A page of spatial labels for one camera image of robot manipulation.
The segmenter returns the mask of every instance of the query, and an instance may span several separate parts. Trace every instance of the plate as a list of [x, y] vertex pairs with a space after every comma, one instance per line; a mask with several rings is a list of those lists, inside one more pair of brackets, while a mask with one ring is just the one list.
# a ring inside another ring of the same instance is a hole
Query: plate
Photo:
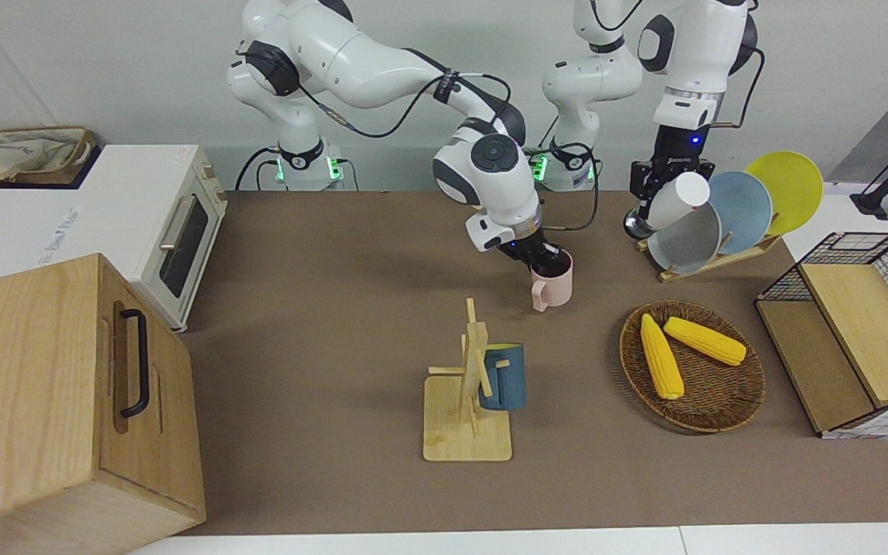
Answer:
[[[738, 366], [726, 365], [667, 336], [684, 379], [684, 396], [672, 401], [661, 399], [649, 376], [639, 336], [639, 320], [644, 313], [651, 314], [660, 327], [667, 318], [677, 316], [720, 331], [746, 345], [746, 358]], [[727, 432], [755, 418], [765, 399], [765, 377], [752, 345], [719, 313], [693, 302], [658, 300], [632, 311], [619, 338], [619, 352], [628, 382], [639, 399], [654, 413], [681, 428], [705, 433]]]
[[722, 219], [710, 203], [657, 231], [646, 240], [649, 254], [663, 270], [693, 274], [701, 270], [722, 243]]
[[772, 220], [772, 199], [761, 180], [745, 172], [725, 172], [712, 177], [708, 185], [708, 202], [718, 212], [721, 232], [732, 234], [718, 253], [734, 255], [762, 241]]
[[761, 180], [772, 199], [776, 218], [769, 235], [794, 231], [813, 217], [824, 197], [821, 170], [799, 152], [771, 152], [749, 164], [746, 173]]

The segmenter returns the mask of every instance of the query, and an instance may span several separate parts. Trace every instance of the wooden mug holder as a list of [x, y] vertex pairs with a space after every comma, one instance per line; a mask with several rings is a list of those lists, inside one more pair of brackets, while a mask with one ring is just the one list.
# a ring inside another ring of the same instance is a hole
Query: wooden mug holder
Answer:
[[423, 382], [423, 458], [431, 463], [512, 458], [509, 413], [486, 410], [479, 403], [479, 387], [486, 397], [493, 396], [484, 363], [489, 332], [486, 323], [476, 321], [475, 300], [466, 299], [466, 310], [464, 365], [430, 366]]

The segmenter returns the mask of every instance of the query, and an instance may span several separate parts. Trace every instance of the pink mug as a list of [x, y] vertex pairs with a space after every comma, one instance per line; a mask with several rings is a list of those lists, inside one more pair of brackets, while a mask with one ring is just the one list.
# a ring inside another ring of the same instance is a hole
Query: pink mug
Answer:
[[533, 310], [543, 312], [549, 306], [561, 306], [570, 300], [572, 282], [574, 282], [574, 259], [567, 253], [568, 266], [567, 271], [556, 277], [543, 277], [535, 271], [530, 271], [533, 278]]

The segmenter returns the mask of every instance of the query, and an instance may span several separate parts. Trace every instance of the gray plate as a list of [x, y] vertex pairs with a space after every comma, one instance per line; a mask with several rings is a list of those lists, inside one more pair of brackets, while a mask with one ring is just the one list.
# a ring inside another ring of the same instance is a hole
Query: gray plate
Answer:
[[722, 219], [710, 203], [692, 210], [646, 241], [649, 254], [663, 270], [690, 274], [701, 270], [722, 243]]

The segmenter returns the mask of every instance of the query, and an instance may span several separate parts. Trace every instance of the mug handle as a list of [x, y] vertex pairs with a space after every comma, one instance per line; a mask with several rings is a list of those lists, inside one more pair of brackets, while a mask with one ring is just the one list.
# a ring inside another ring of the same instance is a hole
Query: mug handle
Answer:
[[550, 305], [549, 302], [543, 299], [543, 289], [545, 288], [547, 288], [546, 281], [533, 282], [533, 289], [530, 292], [533, 295], [533, 310], [536, 310], [536, 312], [543, 312]]

